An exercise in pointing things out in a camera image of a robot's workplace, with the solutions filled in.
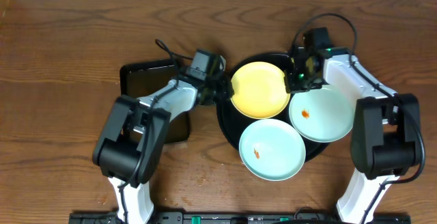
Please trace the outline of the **yellow plate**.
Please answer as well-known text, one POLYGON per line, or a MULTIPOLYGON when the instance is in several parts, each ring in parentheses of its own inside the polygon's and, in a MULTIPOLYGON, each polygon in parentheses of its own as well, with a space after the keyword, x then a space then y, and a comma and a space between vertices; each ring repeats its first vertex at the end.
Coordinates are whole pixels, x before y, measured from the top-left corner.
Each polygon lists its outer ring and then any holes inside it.
POLYGON ((238 68, 231 78, 233 106, 253 119, 274 117, 288 105, 285 74, 274 64, 255 61, 238 68))

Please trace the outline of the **pale green plate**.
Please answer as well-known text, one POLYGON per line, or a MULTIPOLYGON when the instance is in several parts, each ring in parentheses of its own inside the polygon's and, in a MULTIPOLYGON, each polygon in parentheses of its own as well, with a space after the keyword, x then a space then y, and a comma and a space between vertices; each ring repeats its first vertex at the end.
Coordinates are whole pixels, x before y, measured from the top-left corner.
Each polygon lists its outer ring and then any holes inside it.
POLYGON ((352 129, 354 109, 333 85, 294 94, 288 109, 292 126, 304 138, 331 143, 352 129))

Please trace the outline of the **pale blue plate front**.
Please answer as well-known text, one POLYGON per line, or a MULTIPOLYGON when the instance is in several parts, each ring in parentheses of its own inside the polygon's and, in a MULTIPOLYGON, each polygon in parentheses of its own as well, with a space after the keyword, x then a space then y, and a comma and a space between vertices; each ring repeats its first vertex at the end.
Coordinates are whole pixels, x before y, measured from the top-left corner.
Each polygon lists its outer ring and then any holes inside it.
POLYGON ((258 120, 245 128, 239 153, 251 173, 269 181, 293 177, 306 159, 300 134, 288 123, 275 119, 258 120))

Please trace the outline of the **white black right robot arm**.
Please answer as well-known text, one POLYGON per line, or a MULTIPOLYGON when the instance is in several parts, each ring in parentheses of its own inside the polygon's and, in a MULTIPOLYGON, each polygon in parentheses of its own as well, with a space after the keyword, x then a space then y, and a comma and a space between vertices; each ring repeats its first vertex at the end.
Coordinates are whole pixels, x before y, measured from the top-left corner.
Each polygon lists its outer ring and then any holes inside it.
POLYGON ((386 190, 416 180, 425 166, 419 101, 381 84, 344 47, 293 47, 285 84, 295 98, 306 95, 322 108, 334 102, 316 94, 329 87, 347 98, 352 110, 350 153, 355 167, 336 203, 344 223, 369 223, 386 190))

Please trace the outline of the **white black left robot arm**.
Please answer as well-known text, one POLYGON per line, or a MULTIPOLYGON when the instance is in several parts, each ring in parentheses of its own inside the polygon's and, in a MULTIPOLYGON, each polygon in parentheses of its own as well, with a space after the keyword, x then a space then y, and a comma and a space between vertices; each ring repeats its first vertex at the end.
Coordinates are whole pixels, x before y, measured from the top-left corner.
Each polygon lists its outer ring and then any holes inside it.
POLYGON ((122 95, 115 100, 92 160, 115 190, 119 206, 116 223, 149 221, 154 211, 149 181, 170 123, 197 105, 215 104, 233 93, 231 79, 224 71, 208 75, 188 68, 149 96, 122 95))

